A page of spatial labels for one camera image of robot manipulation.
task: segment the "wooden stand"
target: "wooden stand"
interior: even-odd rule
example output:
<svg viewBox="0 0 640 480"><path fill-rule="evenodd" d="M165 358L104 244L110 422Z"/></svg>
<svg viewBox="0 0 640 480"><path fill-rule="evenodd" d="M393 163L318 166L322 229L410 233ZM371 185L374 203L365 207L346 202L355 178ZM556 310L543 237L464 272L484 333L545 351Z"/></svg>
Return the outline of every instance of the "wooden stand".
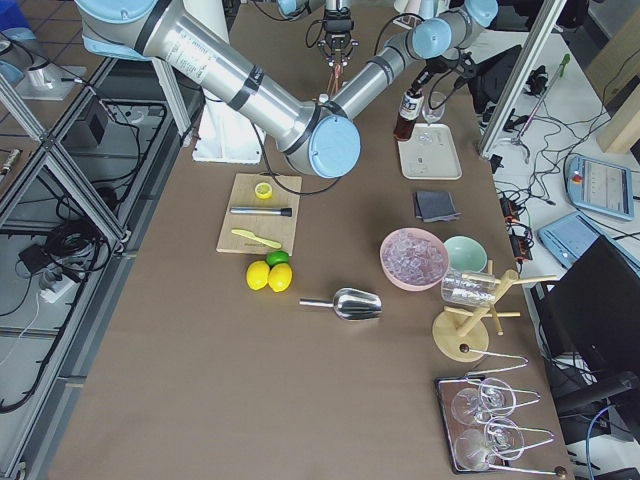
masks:
<svg viewBox="0 0 640 480"><path fill-rule="evenodd" d="M492 265L488 264L488 273L491 273ZM473 280L474 274L465 273L465 278ZM486 279L486 275L476 275L479 279ZM471 350L484 352L489 347L489 333L480 321L484 317L492 317L498 335L503 335L500 317L519 317L520 312L498 313L495 303L498 302L505 293L513 286L523 283L535 283L555 280L554 275L520 278L515 270L507 270L499 280L496 280L498 287L494 293L495 300L489 306L476 307L473 311L463 308L445 307L444 311L436 317L433 322L433 339L436 345L447 357L458 362L475 362L482 358L483 353L468 352L462 353L460 345L466 344Z"/></svg>

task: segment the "knife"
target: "knife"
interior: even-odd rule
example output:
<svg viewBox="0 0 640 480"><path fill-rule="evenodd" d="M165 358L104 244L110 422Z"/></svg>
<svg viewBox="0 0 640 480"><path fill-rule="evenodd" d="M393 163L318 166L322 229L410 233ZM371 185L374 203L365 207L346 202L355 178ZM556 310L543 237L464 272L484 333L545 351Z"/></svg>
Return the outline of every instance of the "knife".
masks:
<svg viewBox="0 0 640 480"><path fill-rule="evenodd" d="M231 233L234 235L239 235L244 238L248 238L250 240L255 240L256 242L267 245L271 248L282 248L282 244L280 242L276 242L275 240L269 240L266 238L258 237L255 233L250 232L249 230L243 230L241 228L233 228Z"/></svg>

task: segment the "pink bowl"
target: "pink bowl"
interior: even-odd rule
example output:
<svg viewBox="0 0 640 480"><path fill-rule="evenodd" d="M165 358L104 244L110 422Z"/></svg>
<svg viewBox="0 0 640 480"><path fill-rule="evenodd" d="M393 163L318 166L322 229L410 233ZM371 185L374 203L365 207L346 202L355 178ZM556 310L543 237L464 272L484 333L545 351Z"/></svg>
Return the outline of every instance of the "pink bowl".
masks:
<svg viewBox="0 0 640 480"><path fill-rule="evenodd" d="M380 246L382 271L396 287L421 292L437 285L449 268L447 249L420 228L391 232Z"/></svg>

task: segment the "gray napkin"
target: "gray napkin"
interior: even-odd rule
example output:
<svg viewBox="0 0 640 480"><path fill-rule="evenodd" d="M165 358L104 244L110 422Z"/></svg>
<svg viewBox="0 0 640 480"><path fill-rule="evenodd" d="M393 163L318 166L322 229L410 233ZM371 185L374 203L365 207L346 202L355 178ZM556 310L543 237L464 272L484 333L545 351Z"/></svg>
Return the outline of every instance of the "gray napkin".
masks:
<svg viewBox="0 0 640 480"><path fill-rule="evenodd" d="M449 192L432 192L420 190L413 199L416 218L424 222L457 220L460 214L456 212Z"/></svg>

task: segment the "bottle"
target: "bottle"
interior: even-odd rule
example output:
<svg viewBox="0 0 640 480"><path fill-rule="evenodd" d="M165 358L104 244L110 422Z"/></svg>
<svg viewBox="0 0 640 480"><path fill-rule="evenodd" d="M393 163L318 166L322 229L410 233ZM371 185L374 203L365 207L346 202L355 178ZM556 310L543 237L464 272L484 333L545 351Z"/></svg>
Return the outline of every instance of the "bottle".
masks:
<svg viewBox="0 0 640 480"><path fill-rule="evenodd" d="M420 116L422 103L424 102L422 87L432 76L433 74L425 67L413 81L411 87L404 92L396 120L396 127L393 129L393 136L397 141L406 142L411 138L413 127Z"/></svg>

